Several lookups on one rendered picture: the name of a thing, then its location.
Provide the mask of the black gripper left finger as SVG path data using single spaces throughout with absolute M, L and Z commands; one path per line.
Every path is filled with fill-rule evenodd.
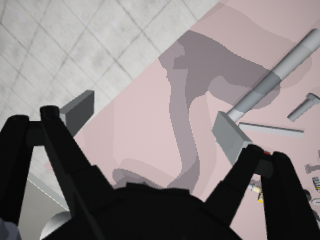
M 60 109 L 40 107 L 41 121 L 27 115 L 6 120 L 0 131 L 0 240 L 22 240 L 18 224 L 34 146 L 44 146 L 71 218 L 83 210 L 98 240 L 141 240 L 139 217 L 73 138 L 94 114 L 94 94 L 86 90 Z

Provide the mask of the grey flat bar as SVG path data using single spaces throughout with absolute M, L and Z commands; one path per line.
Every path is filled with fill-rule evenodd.
M 302 138 L 304 135 L 303 130 L 258 125 L 258 124 L 244 123 L 244 122 L 239 122 L 238 127 L 241 130 L 270 133 L 270 134 L 277 134 L 277 135 L 284 135 L 284 136 L 291 136 L 291 137 L 298 137 L 298 138 Z

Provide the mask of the long grey metal bar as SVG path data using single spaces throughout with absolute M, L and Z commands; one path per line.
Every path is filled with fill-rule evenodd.
M 320 47 L 320 30 L 314 28 L 266 77 L 227 114 L 236 123 L 314 51 Z

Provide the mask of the grey camshaft with cream gear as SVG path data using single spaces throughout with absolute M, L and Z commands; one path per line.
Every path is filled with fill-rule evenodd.
M 256 186 L 255 183 L 254 184 L 249 183 L 248 188 L 251 189 L 252 192 L 255 191 L 259 193 L 257 201 L 262 203 L 263 202 L 262 186 L 259 187 L 259 186 Z

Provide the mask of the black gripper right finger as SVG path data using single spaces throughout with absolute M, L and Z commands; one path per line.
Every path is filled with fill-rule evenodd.
M 319 225 L 286 154 L 264 153 L 223 111 L 212 133 L 233 167 L 187 222 L 180 240 L 224 240 L 254 174 L 261 177 L 267 240 L 320 240 Z

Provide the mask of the black cylinder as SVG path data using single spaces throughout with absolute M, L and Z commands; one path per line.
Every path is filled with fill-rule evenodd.
M 307 197 L 308 201 L 310 201 L 312 199 L 312 197 L 311 197 L 309 191 L 304 189 L 304 192 L 306 194 L 306 197 Z

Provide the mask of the grey metal bolt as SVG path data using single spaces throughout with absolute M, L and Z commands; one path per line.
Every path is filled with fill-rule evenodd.
M 292 122 L 294 122 L 298 117 L 300 117 L 303 113 L 305 113 L 309 108 L 311 108 L 315 103 L 320 103 L 320 98 L 311 93 L 307 98 L 309 98 L 307 101 L 305 101 L 299 108 L 297 108 L 292 114 L 288 116 L 288 119 Z

